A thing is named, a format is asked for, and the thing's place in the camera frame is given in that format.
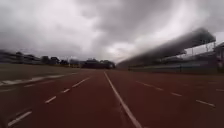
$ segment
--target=cloudy sky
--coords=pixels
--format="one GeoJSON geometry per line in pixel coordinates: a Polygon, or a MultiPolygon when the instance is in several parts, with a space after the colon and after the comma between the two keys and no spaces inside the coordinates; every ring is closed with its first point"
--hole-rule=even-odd
{"type": "Polygon", "coordinates": [[[0,49],[119,62],[205,27],[224,41],[223,0],[0,0],[0,49]]]}

